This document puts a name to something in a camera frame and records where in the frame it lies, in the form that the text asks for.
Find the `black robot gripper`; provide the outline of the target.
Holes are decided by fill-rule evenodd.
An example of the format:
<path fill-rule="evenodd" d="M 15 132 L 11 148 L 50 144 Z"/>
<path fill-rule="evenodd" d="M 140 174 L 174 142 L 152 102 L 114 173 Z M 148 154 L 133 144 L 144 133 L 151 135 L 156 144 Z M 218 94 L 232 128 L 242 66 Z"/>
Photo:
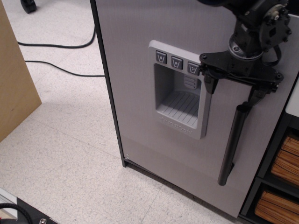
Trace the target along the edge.
<path fill-rule="evenodd" d="M 220 79 L 239 82 L 252 86 L 248 100 L 243 102 L 245 110 L 258 104 L 266 94 L 275 92 L 284 76 L 261 59 L 254 61 L 240 60 L 230 52 L 203 53 L 199 56 L 206 91 L 214 94 Z"/>

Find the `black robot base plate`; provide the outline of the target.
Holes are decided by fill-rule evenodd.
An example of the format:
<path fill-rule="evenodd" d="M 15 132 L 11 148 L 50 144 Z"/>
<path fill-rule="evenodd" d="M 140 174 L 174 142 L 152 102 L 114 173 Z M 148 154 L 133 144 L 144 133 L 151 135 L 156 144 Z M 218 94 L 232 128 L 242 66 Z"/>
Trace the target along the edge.
<path fill-rule="evenodd" d="M 59 222 L 0 188 L 0 223 L 58 224 Z"/>

